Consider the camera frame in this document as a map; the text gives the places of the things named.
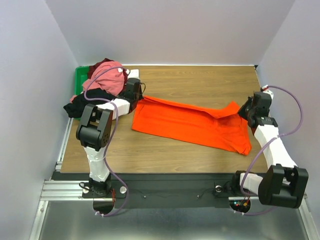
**screw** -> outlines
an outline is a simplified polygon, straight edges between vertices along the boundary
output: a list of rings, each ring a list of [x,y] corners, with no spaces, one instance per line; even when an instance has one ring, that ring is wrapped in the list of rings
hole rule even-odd
[[[125,186],[120,187],[120,193],[125,194],[127,192],[127,189]]]
[[[215,191],[217,193],[221,193],[222,192],[222,187],[220,185],[215,186]]]

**wooden table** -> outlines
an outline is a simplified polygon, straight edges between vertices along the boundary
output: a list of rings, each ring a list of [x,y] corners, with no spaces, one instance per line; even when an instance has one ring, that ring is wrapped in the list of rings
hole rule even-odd
[[[253,66],[127,66],[139,69],[145,95],[221,109],[231,101],[242,106],[260,89]],[[131,130],[134,113],[121,116],[107,152],[110,167],[118,173],[234,173],[246,170],[261,149],[251,132],[248,156]],[[68,138],[62,173],[89,173],[86,153],[76,139],[74,120]],[[253,172],[266,172],[261,156]]]

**gray wall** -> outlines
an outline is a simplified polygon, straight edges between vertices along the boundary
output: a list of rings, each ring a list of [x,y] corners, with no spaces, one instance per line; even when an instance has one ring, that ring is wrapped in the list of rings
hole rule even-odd
[[[292,91],[301,101],[304,123],[283,142],[296,163],[309,172],[308,202],[320,232],[320,1],[297,0],[266,51],[257,73],[261,85]],[[299,121],[294,100],[276,91],[272,104],[282,133]]]
[[[80,65],[258,64],[294,0],[46,0]]]
[[[0,233],[29,239],[54,170],[77,62],[43,0],[0,7]]]

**metal floor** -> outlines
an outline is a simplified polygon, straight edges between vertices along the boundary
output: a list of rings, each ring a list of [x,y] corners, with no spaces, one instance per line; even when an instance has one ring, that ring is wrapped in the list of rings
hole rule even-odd
[[[258,200],[252,211],[266,209]],[[52,201],[44,218],[41,240],[308,240],[300,211],[277,208],[250,217],[230,209],[126,209],[101,218],[91,201]]]

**orange shirt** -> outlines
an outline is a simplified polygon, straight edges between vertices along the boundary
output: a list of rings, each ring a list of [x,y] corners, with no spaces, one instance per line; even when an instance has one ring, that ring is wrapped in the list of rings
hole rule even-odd
[[[252,147],[247,121],[238,110],[234,101],[211,109],[144,96],[135,109],[132,129],[248,155]]]

